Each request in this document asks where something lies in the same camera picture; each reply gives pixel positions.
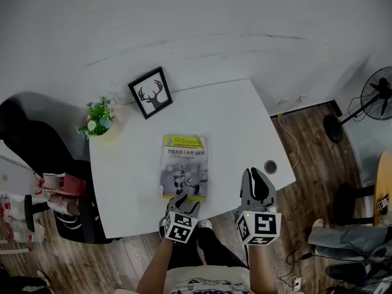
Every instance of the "white t-shirt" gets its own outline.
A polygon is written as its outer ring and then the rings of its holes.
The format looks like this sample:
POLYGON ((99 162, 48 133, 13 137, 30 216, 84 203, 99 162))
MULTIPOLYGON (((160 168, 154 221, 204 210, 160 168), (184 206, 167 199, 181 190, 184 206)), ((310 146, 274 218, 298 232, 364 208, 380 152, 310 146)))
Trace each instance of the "white t-shirt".
POLYGON ((245 268, 182 267, 167 271, 164 294, 248 294, 250 288, 245 268))

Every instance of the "book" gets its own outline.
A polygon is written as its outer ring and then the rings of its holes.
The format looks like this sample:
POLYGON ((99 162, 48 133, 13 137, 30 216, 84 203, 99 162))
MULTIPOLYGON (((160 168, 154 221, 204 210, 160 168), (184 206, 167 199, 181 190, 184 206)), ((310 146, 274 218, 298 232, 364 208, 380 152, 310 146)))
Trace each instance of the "book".
POLYGON ((164 136, 159 188, 165 198, 187 194, 188 200, 206 200, 208 153, 205 137, 164 136))

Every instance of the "flower pot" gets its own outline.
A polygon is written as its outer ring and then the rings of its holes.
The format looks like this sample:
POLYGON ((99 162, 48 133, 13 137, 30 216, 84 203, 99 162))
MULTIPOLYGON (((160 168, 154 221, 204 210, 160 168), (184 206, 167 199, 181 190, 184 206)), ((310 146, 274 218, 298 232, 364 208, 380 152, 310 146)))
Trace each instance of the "flower pot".
POLYGON ((121 133, 121 126, 117 120, 113 119, 113 125, 105 133, 100 136, 94 136, 93 138, 101 143, 111 143, 121 133))

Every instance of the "round hole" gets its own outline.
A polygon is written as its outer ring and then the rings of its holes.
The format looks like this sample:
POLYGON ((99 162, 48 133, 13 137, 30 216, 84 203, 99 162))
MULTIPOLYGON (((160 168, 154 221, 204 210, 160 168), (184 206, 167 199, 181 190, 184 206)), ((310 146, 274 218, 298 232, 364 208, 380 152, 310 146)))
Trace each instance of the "round hole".
POLYGON ((277 170, 277 166, 276 166, 275 161, 272 161, 272 160, 267 161, 264 165, 264 170, 268 174, 274 174, 277 170))

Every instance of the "electric fan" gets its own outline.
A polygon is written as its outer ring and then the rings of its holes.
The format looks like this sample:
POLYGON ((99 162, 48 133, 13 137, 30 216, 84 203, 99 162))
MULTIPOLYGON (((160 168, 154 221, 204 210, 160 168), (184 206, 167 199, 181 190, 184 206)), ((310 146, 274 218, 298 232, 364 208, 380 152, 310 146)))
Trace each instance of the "electric fan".
POLYGON ((327 136, 334 143, 343 138, 342 125, 348 120, 357 117, 360 112, 376 120, 392 118, 392 67, 384 67, 373 74, 366 82, 361 93, 361 108, 352 115, 339 121, 334 115, 324 118, 324 129, 327 136))

